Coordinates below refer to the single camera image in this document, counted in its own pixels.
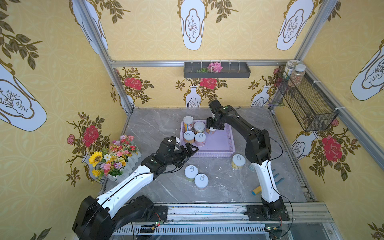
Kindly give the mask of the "small yellow label can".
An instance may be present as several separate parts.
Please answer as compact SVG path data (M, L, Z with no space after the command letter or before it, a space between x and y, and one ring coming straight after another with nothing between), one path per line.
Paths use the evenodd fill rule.
M186 131L183 134L185 143L193 144L195 142L195 133L193 131Z

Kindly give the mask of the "yellow peach can white lid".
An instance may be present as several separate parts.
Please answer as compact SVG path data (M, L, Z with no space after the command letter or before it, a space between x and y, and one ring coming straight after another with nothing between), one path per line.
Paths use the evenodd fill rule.
M205 133L206 131L206 123L203 121L196 121L194 123L194 133L199 134L199 133Z

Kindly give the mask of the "tall colourful mixed-food can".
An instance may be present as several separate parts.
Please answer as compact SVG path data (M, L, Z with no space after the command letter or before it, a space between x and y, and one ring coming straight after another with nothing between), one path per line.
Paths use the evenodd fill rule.
M194 131L194 118L192 116L185 116L183 118L185 132Z

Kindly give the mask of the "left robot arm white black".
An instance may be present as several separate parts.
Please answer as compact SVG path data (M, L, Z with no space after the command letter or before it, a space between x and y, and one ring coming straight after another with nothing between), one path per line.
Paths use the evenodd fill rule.
M145 196L128 200L159 175L168 174L167 166L181 168L198 147L181 145L176 137L164 138L158 150L146 157L138 168L106 193L86 197L80 204L73 231L80 240L108 240L114 231L135 220L150 219L154 203Z

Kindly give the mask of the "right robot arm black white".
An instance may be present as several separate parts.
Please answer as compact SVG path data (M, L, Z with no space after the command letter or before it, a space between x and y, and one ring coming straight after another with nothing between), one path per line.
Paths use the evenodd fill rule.
M218 100L209 104L213 117L207 118L207 127L224 130L232 126L246 140L245 156L253 164L262 190L262 213L268 220L289 220L283 196L278 192L273 178L271 139L267 130L260 130L237 114L232 106L222 106Z

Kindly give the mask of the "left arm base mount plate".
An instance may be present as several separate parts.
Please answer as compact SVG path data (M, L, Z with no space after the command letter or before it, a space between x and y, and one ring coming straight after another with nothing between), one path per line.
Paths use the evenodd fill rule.
M168 206L166 205L155 205L144 210L144 213L139 215L139 218L134 220L134 223L154 223L159 221L167 221L168 217Z

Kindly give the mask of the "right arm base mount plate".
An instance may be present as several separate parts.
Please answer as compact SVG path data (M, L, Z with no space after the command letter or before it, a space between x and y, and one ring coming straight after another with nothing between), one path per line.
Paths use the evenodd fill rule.
M286 207L275 212L263 205L247 205L245 215L249 221L289 221L290 216Z

